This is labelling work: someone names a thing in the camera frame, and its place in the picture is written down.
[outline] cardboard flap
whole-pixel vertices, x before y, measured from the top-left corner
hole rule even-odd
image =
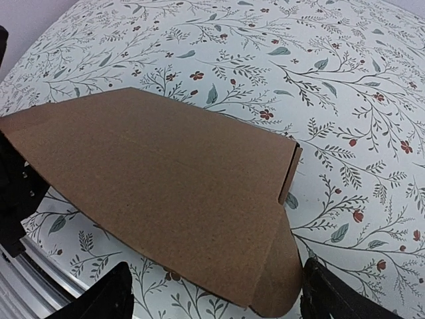
[[[273,245],[298,257],[278,203],[291,140],[131,88],[18,112],[0,130],[89,218],[238,305],[253,303]]]

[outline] floral wrapping paper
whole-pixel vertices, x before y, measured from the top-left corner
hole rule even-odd
[[[425,318],[424,57],[425,21],[380,1],[80,0],[0,84],[0,112],[133,86],[293,138],[304,151],[286,211],[302,259]],[[127,261],[140,318],[257,318],[53,189],[24,226],[87,285]],[[299,317],[295,305],[284,318]]]

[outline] folded cardboard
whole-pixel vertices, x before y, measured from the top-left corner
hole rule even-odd
[[[296,301],[301,264],[282,205],[294,141],[133,88],[24,110],[0,130],[137,252],[262,316]]]

